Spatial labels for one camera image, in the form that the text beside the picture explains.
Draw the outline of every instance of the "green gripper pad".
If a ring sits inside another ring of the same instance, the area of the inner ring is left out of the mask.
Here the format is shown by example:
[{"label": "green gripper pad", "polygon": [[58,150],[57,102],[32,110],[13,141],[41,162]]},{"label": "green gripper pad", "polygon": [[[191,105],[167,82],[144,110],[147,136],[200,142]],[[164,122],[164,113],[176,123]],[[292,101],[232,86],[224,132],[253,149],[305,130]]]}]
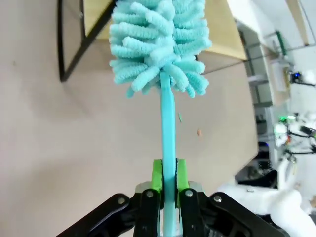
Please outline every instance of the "green gripper pad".
[{"label": "green gripper pad", "polygon": [[155,159],[152,173],[152,189],[158,193],[162,191],[162,160]]},{"label": "green gripper pad", "polygon": [[178,159],[177,162],[177,190],[178,190],[178,197],[177,197],[177,206],[179,208],[180,201],[179,201],[179,193],[184,190],[188,189],[189,181],[187,175],[187,165],[184,159]]}]

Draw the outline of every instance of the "bolt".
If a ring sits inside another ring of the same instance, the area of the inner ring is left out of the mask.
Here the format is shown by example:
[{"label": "bolt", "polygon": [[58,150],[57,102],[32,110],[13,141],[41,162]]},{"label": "bolt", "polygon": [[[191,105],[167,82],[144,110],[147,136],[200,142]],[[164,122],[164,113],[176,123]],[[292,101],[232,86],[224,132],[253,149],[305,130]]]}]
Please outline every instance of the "bolt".
[{"label": "bolt", "polygon": [[192,197],[193,196],[192,191],[191,190],[186,190],[186,196]]},{"label": "bolt", "polygon": [[146,193],[146,195],[147,195],[147,197],[152,198],[154,194],[153,194],[152,191],[148,191],[148,192]]},{"label": "bolt", "polygon": [[214,197],[214,201],[217,203],[221,203],[222,202],[222,198],[220,196],[215,196]]},{"label": "bolt", "polygon": [[119,203],[120,205],[122,205],[124,202],[125,202],[125,199],[124,199],[123,197],[120,197],[120,198],[118,199],[118,203]]}]

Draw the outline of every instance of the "black metal stand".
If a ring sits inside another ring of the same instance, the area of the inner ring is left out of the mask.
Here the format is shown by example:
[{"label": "black metal stand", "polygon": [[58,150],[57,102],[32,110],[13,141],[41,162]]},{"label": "black metal stand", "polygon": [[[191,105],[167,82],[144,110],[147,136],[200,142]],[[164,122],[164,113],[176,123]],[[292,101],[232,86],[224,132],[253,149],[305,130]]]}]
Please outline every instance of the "black metal stand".
[{"label": "black metal stand", "polygon": [[84,9],[83,1],[80,1],[80,28],[81,28],[81,45],[77,50],[75,56],[71,60],[68,68],[65,69],[64,61],[64,44],[63,44],[63,0],[57,0],[57,50],[58,50],[58,67],[59,67],[59,79],[61,82],[66,82],[75,69],[76,65],[80,61],[81,57],[90,47],[90,45],[97,38],[98,34],[103,30],[105,25],[111,19],[111,14],[115,7],[117,0],[112,0],[108,7],[100,15],[99,19],[96,21],[95,25],[91,29],[88,35],[85,33],[84,25]]}]

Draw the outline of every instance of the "blue handle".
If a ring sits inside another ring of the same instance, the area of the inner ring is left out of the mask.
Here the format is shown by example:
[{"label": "blue handle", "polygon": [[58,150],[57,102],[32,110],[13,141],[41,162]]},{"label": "blue handle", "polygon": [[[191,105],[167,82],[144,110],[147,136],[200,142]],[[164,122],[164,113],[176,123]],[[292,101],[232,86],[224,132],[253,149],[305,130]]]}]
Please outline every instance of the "blue handle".
[{"label": "blue handle", "polygon": [[175,236],[176,206],[176,128],[174,96],[171,91],[170,76],[160,73],[161,129],[162,129],[162,169],[164,178],[163,236]]}]

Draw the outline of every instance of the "black metal frame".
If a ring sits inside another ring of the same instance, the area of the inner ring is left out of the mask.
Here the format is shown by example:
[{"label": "black metal frame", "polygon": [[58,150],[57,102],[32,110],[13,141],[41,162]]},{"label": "black metal frame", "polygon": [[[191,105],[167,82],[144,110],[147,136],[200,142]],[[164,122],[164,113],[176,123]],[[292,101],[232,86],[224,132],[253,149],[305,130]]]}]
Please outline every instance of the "black metal frame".
[{"label": "black metal frame", "polygon": [[111,14],[115,7],[117,0],[112,0],[108,7],[100,15],[99,19],[96,21],[95,25],[92,27],[88,35],[85,32],[84,25],[84,6],[83,1],[80,1],[80,29],[81,29],[81,45],[77,50],[76,54],[72,58],[68,68],[65,68],[64,60],[64,41],[63,41],[63,7],[64,0],[57,0],[57,50],[58,50],[58,67],[59,67],[59,79],[60,82],[66,82],[74,71],[76,65],[90,47],[90,45],[97,38],[98,34],[103,30],[105,25],[111,19]]}]

